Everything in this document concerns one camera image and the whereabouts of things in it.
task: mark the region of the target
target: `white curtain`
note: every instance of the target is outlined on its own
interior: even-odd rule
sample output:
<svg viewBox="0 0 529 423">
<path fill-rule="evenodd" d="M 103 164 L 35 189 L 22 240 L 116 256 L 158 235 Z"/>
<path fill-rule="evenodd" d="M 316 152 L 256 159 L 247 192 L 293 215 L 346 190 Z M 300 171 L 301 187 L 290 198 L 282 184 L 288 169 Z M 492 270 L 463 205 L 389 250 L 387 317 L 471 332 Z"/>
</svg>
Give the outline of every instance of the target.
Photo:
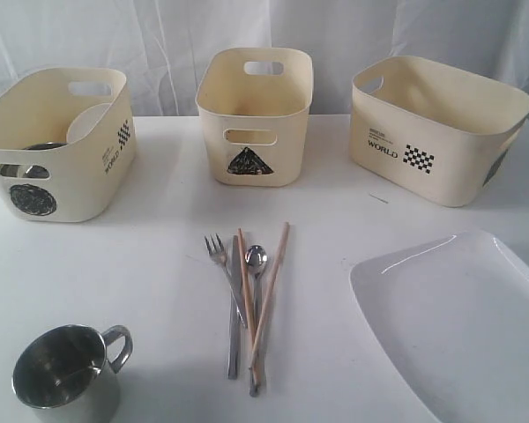
<svg viewBox="0 0 529 423">
<path fill-rule="evenodd" d="M 348 113 L 353 75 L 391 55 L 529 93 L 529 0 L 0 0 L 0 93 L 43 67 L 107 66 L 135 115 L 195 115 L 212 56 L 239 46 L 311 54 L 312 113 Z"/>
</svg>

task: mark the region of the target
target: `chopsticks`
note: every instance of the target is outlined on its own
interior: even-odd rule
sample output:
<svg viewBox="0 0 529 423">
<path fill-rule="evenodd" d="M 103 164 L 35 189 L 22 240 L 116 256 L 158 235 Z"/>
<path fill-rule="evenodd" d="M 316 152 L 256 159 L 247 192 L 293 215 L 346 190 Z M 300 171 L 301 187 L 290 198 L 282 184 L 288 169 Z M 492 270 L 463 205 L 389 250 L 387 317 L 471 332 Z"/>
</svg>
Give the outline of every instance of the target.
<svg viewBox="0 0 529 423">
<path fill-rule="evenodd" d="M 241 228 L 237 229 L 237 242 L 239 243 L 239 256 L 241 258 L 241 275 L 242 275 L 242 288 L 243 297 L 245 299 L 245 312 L 247 314 L 247 326 L 249 328 L 250 345 L 251 348 L 255 344 L 255 336 L 257 335 L 257 328 L 255 327 L 255 313 L 253 309 L 253 299 L 251 298 L 249 288 L 249 275 L 247 273 L 247 263 L 245 262 L 245 238 Z M 255 386 L 260 385 L 260 372 L 256 367 L 251 364 L 253 381 Z"/>
<path fill-rule="evenodd" d="M 261 311 L 261 318 L 258 321 L 257 333 L 254 336 L 251 333 L 252 352 L 250 355 L 250 368 L 253 370 L 253 372 L 255 372 L 257 368 L 255 366 L 255 362 L 257 361 L 258 347 L 259 347 L 261 338 L 263 336 L 263 331 L 265 330 L 266 322 L 269 320 L 268 315 L 271 313 L 271 310 L 272 310 L 271 309 L 272 291 L 274 290 L 274 284 L 276 283 L 276 276 L 279 272 L 280 263 L 282 263 L 284 254 L 286 252 L 286 244 L 288 241 L 289 230 L 290 230 L 290 225 L 288 224 L 288 222 L 284 222 L 284 226 L 282 228 L 282 236 L 280 237 L 279 246 L 276 250 L 276 255 L 274 256 L 274 265 L 272 266 L 271 276 L 269 277 L 268 286 L 266 288 L 266 296 L 264 297 L 263 310 Z M 241 232 L 241 229 L 239 229 L 239 240 L 241 239 L 242 239 L 242 232 Z M 247 285 L 246 283 L 247 267 L 244 265 L 244 260 L 242 261 L 242 271 L 243 271 L 243 287 L 245 287 Z M 252 321 L 254 318 L 254 315 L 252 313 L 252 307 L 250 306 L 250 303 L 249 304 L 247 303 L 247 295 L 245 295 L 245 309 L 248 310 L 247 320 L 251 322 L 250 326 L 252 324 L 252 327 L 254 329 L 255 324 Z"/>
</svg>

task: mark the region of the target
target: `spoon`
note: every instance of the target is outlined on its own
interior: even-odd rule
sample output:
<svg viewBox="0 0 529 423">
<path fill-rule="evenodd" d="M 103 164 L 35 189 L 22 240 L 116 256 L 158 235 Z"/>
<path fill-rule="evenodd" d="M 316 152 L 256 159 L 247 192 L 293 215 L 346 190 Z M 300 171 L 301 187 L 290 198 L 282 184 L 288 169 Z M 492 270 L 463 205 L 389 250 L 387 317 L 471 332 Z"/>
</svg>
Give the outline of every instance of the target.
<svg viewBox="0 0 529 423">
<path fill-rule="evenodd" d="M 260 245 L 251 245 L 245 253 L 245 262 L 247 263 L 247 270 L 253 275 L 253 308 L 255 309 L 255 323 L 258 323 L 261 313 L 262 289 L 261 276 L 265 272 L 266 264 L 268 263 L 268 255 Z M 250 372 L 250 390 L 249 394 L 252 397 L 257 395 L 258 386 L 253 380 L 253 372 Z"/>
</svg>

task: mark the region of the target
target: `white table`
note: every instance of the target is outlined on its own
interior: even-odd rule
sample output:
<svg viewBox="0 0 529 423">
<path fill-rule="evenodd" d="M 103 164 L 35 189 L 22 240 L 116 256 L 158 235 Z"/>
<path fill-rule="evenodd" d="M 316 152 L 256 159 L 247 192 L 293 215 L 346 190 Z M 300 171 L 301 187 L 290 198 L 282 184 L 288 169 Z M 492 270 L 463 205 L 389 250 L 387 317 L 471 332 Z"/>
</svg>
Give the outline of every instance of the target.
<svg viewBox="0 0 529 423">
<path fill-rule="evenodd" d="M 348 273 L 372 256 L 475 228 L 529 264 L 529 124 L 486 191 L 448 209 L 356 166 L 347 115 L 312 116 L 302 175 L 283 189 L 217 183 L 196 117 L 135 123 L 138 156 L 98 218 L 25 222 L 0 200 L 0 422 L 36 421 L 11 392 L 11 371 L 29 342 L 66 323 L 131 330 L 116 423 L 435 421 L 370 333 Z M 272 253 L 284 220 L 293 228 L 267 386 L 254 399 L 246 354 L 240 380 L 226 379 L 229 292 L 203 236 L 227 238 L 241 226 Z"/>
</svg>

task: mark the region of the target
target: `metal mug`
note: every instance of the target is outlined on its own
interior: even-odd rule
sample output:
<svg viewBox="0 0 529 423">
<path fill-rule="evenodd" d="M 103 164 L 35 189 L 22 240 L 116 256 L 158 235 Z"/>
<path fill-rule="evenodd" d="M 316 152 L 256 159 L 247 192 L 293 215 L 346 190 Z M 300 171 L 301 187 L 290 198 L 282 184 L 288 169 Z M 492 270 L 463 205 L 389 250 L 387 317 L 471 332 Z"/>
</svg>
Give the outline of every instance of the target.
<svg viewBox="0 0 529 423">
<path fill-rule="evenodd" d="M 108 346 L 124 337 L 113 361 Z M 11 378 L 18 399 L 46 423 L 105 423 L 114 417 L 120 390 L 115 374 L 133 351 L 123 326 L 103 333 L 71 324 L 50 330 L 19 356 Z"/>
</svg>

